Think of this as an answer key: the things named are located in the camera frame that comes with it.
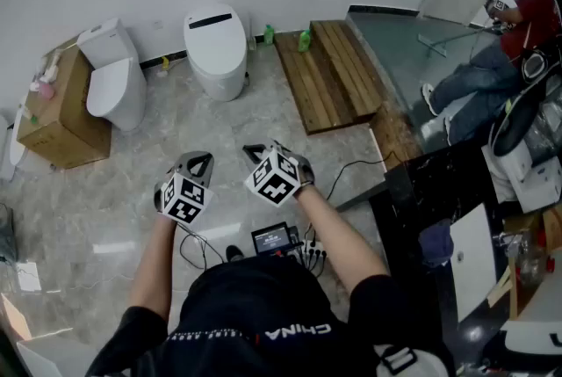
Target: toilet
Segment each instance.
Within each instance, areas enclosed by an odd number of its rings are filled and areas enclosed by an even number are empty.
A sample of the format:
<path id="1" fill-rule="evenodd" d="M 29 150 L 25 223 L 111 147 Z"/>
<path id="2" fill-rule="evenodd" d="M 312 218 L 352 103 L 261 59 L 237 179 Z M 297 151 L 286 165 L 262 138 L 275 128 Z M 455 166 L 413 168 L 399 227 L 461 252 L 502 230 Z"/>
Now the toilet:
<path id="1" fill-rule="evenodd" d="M 19 123 L 23 113 L 23 107 L 19 107 L 10 138 L 10 163 L 16 168 L 31 172 L 32 174 L 48 174 L 54 169 L 54 166 L 42 156 L 38 156 L 32 150 L 29 150 L 17 139 Z"/>
<path id="2" fill-rule="evenodd" d="M 86 109 L 120 130 L 133 130 L 144 117 L 147 81 L 139 56 L 118 18 L 82 33 L 76 41 L 92 67 Z"/>
<path id="3" fill-rule="evenodd" d="M 11 137 L 14 131 L 8 127 L 8 121 L 0 114 L 0 178 L 10 182 L 16 169 L 10 161 Z"/>
<path id="4" fill-rule="evenodd" d="M 193 73 L 213 99 L 237 98 L 246 75 L 246 33 L 232 7 L 196 9 L 184 22 L 185 48 Z"/>

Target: smart toilet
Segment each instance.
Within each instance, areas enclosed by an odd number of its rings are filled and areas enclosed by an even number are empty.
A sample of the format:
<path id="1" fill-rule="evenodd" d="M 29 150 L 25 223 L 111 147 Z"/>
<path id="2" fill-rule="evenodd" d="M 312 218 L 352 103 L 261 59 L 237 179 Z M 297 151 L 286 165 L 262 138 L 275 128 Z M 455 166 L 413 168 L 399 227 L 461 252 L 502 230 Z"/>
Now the smart toilet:
<path id="1" fill-rule="evenodd" d="M 88 112 L 121 130 L 136 128 L 144 117 L 147 81 L 121 21 L 113 18 L 87 30 L 76 44 L 95 69 L 86 99 Z"/>
<path id="2" fill-rule="evenodd" d="M 246 75 L 246 33 L 232 7 L 196 9 L 184 22 L 187 57 L 205 92 L 213 99 L 236 98 Z"/>

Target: buckle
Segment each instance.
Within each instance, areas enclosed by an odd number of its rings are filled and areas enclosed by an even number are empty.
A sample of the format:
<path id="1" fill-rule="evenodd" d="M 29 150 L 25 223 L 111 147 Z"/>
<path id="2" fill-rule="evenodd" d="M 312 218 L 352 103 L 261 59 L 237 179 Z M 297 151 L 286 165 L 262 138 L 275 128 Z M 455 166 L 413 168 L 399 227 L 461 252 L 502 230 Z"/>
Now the buckle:
<path id="1" fill-rule="evenodd" d="M 397 375 L 413 365 L 418 357 L 409 347 L 391 345 L 384 351 L 380 360 L 392 375 Z"/>

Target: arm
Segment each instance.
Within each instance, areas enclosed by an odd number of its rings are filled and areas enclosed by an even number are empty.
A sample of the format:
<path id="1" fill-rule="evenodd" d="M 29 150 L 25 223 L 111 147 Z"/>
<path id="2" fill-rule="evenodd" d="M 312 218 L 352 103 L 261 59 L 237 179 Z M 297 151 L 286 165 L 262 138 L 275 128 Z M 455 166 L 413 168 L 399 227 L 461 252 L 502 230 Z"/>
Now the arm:
<path id="1" fill-rule="evenodd" d="M 508 8 L 507 10 L 490 10 L 490 18 L 497 18 L 501 22 L 507 22 L 509 24 L 519 24 L 523 22 L 523 16 L 518 8 Z"/>
<path id="2" fill-rule="evenodd" d="M 134 276 L 131 307 L 144 307 L 168 321 L 172 297 L 172 253 L 176 222 L 158 214 Z"/>
<path id="3" fill-rule="evenodd" d="M 370 276 L 388 275 L 385 264 L 371 246 L 313 185 L 303 187 L 297 194 L 297 201 L 314 225 L 335 273 L 349 294 Z"/>

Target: man in red shirt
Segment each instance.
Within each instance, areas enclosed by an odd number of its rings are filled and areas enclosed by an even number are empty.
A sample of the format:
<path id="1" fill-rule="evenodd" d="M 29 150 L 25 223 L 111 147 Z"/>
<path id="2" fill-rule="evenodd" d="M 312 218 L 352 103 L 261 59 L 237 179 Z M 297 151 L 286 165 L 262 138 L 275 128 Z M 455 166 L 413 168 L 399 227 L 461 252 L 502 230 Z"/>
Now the man in red shirt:
<path id="1" fill-rule="evenodd" d="M 519 57 L 524 48 L 533 49 L 551 40 L 562 28 L 556 0 L 515 0 L 516 7 L 499 11 L 490 18 L 515 24 L 511 32 L 482 49 L 469 63 L 460 64 L 435 89 L 428 83 L 421 94 L 429 110 L 437 116 L 451 102 L 474 96 L 451 119 L 445 117 L 447 142 L 472 138 L 479 127 L 494 119 L 503 104 L 522 89 Z"/>

